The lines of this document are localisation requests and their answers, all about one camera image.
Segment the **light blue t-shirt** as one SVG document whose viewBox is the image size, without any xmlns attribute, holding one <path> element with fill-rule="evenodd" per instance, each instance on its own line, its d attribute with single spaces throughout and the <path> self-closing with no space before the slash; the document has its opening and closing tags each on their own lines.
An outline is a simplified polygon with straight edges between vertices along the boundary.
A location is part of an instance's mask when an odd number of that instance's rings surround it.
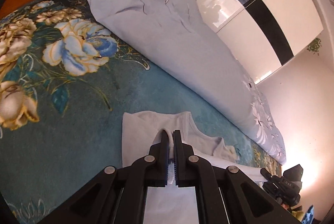
<svg viewBox="0 0 334 224">
<path fill-rule="evenodd" d="M 122 157 L 129 169 L 116 223 L 259 223 L 256 169 L 239 169 L 194 151 L 213 147 L 191 115 L 142 111 L 122 119 Z"/>
</svg>

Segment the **yellow and blue clothing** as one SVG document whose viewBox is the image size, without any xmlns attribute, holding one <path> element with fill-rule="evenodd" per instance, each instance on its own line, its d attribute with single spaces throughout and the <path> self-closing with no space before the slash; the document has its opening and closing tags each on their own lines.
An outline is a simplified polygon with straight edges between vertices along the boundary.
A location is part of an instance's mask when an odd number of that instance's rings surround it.
<svg viewBox="0 0 334 224">
<path fill-rule="evenodd" d="M 311 205 L 306 211 L 302 211 L 302 210 L 294 211 L 293 210 L 292 215 L 296 219 L 298 219 L 301 222 L 301 224 L 311 224 L 314 219 L 314 206 Z"/>
</svg>

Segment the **teal floral bed blanket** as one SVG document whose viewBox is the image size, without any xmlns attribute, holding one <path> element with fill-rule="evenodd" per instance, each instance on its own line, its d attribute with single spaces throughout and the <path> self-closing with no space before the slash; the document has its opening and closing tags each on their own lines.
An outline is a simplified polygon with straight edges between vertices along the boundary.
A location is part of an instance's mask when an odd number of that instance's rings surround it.
<svg viewBox="0 0 334 224">
<path fill-rule="evenodd" d="M 86 0 L 36 0 L 1 20 L 1 194 L 38 223 L 105 166 L 122 166 L 124 113 L 188 111 L 237 162 L 281 165 L 191 89 L 93 18 Z"/>
</svg>

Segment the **white wardrobe with black stripe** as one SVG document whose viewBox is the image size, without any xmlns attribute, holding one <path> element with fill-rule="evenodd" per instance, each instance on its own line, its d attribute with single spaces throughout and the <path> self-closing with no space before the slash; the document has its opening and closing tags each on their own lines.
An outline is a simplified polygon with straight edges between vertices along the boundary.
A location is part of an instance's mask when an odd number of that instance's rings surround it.
<svg viewBox="0 0 334 224">
<path fill-rule="evenodd" d="M 323 30 L 312 0 L 196 0 L 204 22 L 256 83 L 286 64 Z"/>
</svg>

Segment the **grey daisy print duvet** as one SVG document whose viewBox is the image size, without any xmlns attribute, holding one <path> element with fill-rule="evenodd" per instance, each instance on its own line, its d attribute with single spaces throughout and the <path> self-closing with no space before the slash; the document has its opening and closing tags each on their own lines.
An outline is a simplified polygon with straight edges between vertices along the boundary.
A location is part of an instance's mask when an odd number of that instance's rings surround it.
<svg viewBox="0 0 334 224">
<path fill-rule="evenodd" d="M 88 0 L 93 17 L 221 112 L 272 158 L 286 161 L 266 98 L 203 21 L 196 0 Z"/>
</svg>

